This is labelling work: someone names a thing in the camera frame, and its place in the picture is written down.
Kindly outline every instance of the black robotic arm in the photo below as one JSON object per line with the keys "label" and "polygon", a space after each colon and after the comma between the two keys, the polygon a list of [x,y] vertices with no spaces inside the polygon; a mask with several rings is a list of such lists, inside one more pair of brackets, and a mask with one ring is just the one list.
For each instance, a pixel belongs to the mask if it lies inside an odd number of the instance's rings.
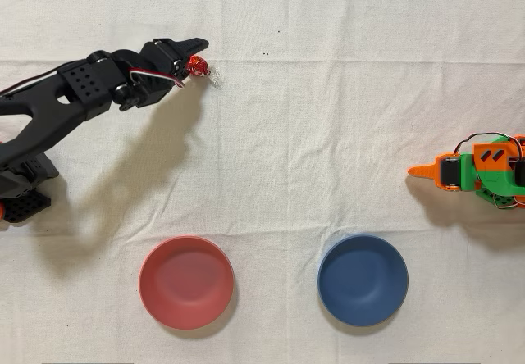
{"label": "black robotic arm", "polygon": [[[140,53],[97,51],[59,66],[54,75],[1,92],[0,116],[25,114],[32,120],[15,139],[0,143],[0,219],[21,222],[51,204],[35,190],[58,176],[45,151],[112,102],[121,111],[160,102],[173,86],[183,85],[190,57],[207,47],[203,39],[154,39]],[[69,103],[60,102],[62,97]]]}

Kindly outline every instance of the white cloth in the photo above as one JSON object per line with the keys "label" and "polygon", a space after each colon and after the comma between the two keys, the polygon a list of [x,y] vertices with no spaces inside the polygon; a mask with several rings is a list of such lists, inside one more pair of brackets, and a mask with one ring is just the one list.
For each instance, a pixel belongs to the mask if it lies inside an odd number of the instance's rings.
{"label": "white cloth", "polygon": [[[201,37],[224,88],[84,123],[48,152],[53,206],[0,224],[0,362],[521,363],[525,211],[406,179],[468,134],[525,132],[525,0],[0,0],[0,88],[92,51]],[[19,125],[2,118],[0,136]],[[409,269],[385,324],[317,299],[330,243]],[[227,313],[160,326],[139,268],[178,234],[235,269]]]}

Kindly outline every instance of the red bowl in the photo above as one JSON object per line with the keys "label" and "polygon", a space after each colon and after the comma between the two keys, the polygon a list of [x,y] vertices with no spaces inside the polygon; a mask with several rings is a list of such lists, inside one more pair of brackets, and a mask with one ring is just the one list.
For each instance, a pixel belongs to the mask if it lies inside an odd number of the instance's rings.
{"label": "red bowl", "polygon": [[234,276],[226,254],[214,243],[182,235],[160,243],[145,258],[139,293],[149,314],[179,330],[217,319],[233,294]]}

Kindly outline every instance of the wire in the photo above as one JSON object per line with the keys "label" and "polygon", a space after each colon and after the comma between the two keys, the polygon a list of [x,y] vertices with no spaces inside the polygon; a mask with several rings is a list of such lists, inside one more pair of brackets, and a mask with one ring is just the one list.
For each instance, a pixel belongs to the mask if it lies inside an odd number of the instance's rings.
{"label": "wire", "polygon": [[516,200],[516,197],[514,197],[514,204],[510,204],[509,206],[498,206],[498,204],[495,202],[495,194],[492,195],[492,201],[494,202],[494,205],[499,209],[503,210],[504,208],[515,208],[518,206],[518,204],[521,204],[518,200]]}
{"label": "wire", "polygon": [[16,91],[22,85],[26,85],[27,83],[30,83],[31,81],[41,80],[43,77],[52,74],[54,71],[57,71],[61,67],[64,67],[65,65],[69,65],[70,63],[74,63],[74,61],[62,63],[61,65],[51,69],[50,71],[46,71],[45,73],[42,73],[41,75],[35,75],[33,77],[29,77],[28,79],[19,81],[18,83],[12,85],[11,87],[7,87],[7,88],[3,89],[2,91],[0,91],[0,96],[6,96],[9,93],[12,93],[12,92]]}
{"label": "wire", "polygon": [[166,73],[161,73],[160,71],[148,71],[146,69],[141,69],[138,67],[130,68],[130,77],[133,79],[133,75],[147,75],[149,77],[155,77],[157,79],[170,80],[175,83],[179,88],[184,88],[184,83],[172,75],[167,75]]}
{"label": "wire", "polygon": [[461,148],[461,144],[463,143],[466,143],[467,141],[469,141],[471,138],[473,137],[476,137],[476,136],[483,136],[483,135],[486,135],[486,134],[495,134],[497,136],[503,136],[509,140],[512,140],[514,141],[514,143],[516,144],[516,147],[518,147],[518,155],[519,155],[519,159],[521,160],[522,157],[523,157],[523,154],[522,154],[522,146],[521,144],[519,143],[519,141],[514,138],[514,137],[511,137],[507,134],[503,134],[503,133],[500,133],[500,132],[482,132],[482,133],[474,133],[474,134],[471,134],[470,136],[468,136],[465,140],[461,140],[458,145],[456,145],[456,148],[454,150],[454,153],[458,153],[459,152],[459,149]]}
{"label": "wire", "polygon": [[514,196],[514,201],[519,204],[520,206],[525,206],[525,202],[519,202],[517,199],[516,199],[516,196]]}

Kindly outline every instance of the red candy wrapper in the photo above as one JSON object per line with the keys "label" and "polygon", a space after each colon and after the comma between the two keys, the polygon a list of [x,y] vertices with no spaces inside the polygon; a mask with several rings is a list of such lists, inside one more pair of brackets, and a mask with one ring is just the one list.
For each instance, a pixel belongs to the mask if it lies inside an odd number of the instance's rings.
{"label": "red candy wrapper", "polygon": [[208,63],[201,57],[193,55],[186,65],[186,70],[191,75],[197,75],[198,77],[208,76],[213,86],[219,89],[222,86],[222,78],[219,75],[217,69],[208,66]]}

